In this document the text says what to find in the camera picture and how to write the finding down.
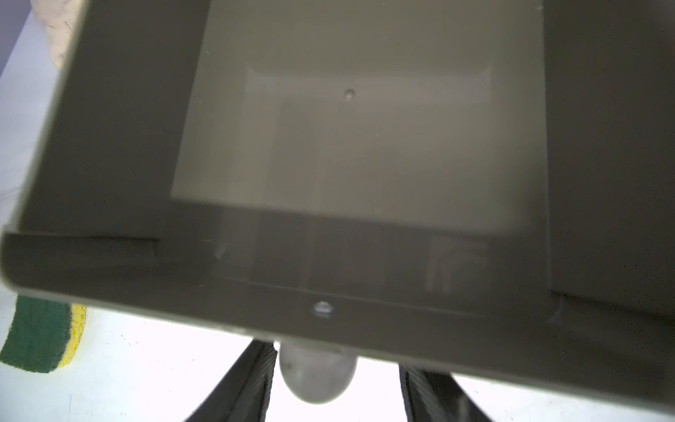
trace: green sponge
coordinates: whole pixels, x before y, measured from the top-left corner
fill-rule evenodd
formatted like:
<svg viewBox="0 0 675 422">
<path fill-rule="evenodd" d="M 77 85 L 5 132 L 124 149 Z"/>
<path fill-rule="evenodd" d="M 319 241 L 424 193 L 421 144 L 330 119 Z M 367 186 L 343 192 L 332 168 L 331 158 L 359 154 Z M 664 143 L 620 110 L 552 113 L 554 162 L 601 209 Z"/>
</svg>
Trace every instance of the green sponge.
<svg viewBox="0 0 675 422">
<path fill-rule="evenodd" d="M 81 305 L 19 296 L 0 362 L 40 373 L 66 366 L 80 343 L 84 316 Z"/>
</svg>

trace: plastic container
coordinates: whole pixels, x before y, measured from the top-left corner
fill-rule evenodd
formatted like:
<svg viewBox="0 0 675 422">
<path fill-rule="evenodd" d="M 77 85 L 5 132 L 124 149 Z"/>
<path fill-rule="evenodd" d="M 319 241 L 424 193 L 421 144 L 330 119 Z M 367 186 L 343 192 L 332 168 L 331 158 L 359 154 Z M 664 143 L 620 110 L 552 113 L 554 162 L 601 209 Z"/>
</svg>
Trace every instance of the plastic container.
<svg viewBox="0 0 675 422">
<path fill-rule="evenodd" d="M 674 22 L 91 0 L 5 281 L 673 410 Z"/>
</svg>

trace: screw hole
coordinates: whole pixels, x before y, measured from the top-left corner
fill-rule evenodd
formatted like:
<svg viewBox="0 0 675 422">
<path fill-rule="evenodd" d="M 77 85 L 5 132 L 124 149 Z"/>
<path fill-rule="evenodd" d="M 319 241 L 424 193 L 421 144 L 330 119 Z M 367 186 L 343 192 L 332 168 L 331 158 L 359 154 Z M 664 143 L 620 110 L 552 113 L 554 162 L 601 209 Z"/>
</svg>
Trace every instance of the screw hole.
<svg viewBox="0 0 675 422">
<path fill-rule="evenodd" d="M 316 302 L 313 307 L 314 314 L 317 317 L 328 318 L 333 313 L 333 305 L 328 302 Z"/>
</svg>

